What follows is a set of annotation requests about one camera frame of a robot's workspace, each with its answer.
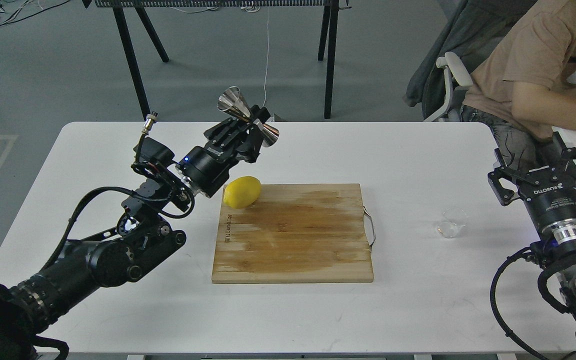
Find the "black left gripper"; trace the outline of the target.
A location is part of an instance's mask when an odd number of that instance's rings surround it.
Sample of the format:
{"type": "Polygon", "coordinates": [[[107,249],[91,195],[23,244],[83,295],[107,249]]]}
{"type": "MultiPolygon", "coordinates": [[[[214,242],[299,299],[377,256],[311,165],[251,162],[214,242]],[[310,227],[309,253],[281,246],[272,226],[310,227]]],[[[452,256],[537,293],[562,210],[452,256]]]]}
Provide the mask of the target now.
{"type": "MultiPolygon", "coordinates": [[[[271,116],[266,107],[253,105],[253,118],[265,123],[271,116]]],[[[218,161],[208,149],[216,151],[234,150],[234,160],[254,163],[262,147],[262,132],[249,121],[227,118],[203,133],[206,144],[195,146],[180,160],[182,181],[194,195],[201,193],[206,198],[212,196],[229,178],[233,161],[218,161]]]]}

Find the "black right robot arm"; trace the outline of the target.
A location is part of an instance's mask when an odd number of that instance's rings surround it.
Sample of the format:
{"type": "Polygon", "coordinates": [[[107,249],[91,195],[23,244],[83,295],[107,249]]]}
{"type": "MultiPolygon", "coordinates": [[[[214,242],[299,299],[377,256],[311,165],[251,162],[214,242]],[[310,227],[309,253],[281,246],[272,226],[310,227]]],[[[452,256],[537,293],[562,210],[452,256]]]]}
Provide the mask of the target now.
{"type": "Polygon", "coordinates": [[[553,133],[552,140],[559,153],[551,164],[521,173],[507,166],[496,149],[500,166],[487,174],[501,205],[506,207],[517,199],[523,202],[539,237],[497,269],[489,290],[491,309],[506,337],[540,360],[545,356],[521,340],[503,320],[496,291],[503,271],[517,260],[526,260],[541,269],[537,278],[541,297],[576,322],[576,147],[567,146],[558,132],[553,133]]]}

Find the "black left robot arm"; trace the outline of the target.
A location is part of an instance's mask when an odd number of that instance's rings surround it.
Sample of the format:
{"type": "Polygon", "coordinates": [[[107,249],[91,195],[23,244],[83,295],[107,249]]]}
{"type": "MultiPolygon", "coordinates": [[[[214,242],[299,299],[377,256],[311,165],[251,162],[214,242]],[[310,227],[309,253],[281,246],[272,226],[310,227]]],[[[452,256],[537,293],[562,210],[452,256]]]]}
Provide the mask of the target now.
{"type": "Polygon", "coordinates": [[[40,271],[10,288],[0,284],[0,360],[35,360],[37,347],[52,347],[59,360],[66,359],[68,344],[41,333],[96,290],[135,283],[176,253],[187,237],[169,219],[187,217],[196,195],[211,198],[231,168],[241,161],[256,162],[261,148],[278,140],[279,131],[269,124],[274,116],[265,107],[219,103],[218,109],[228,118],[206,130],[206,144],[195,146],[179,162],[149,136],[157,114],[145,117],[131,168],[146,181],[136,190],[105,186],[85,194],[40,271]],[[110,191],[126,194],[118,223],[70,239],[85,207],[110,191]]]}

